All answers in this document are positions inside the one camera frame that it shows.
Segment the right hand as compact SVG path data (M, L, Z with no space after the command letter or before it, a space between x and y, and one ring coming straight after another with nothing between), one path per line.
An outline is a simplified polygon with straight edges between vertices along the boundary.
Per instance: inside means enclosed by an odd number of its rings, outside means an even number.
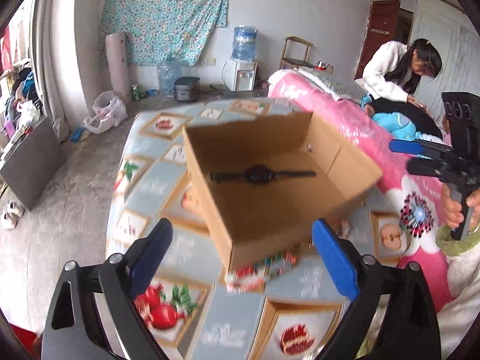
M457 228L465 218L461 213L461 204L451 198L451 191L446 184L442 184L441 201L447 225L450 228ZM470 232L473 232L479 225L480 190L473 191L467 197L466 203L468 207L473 208L469 226Z

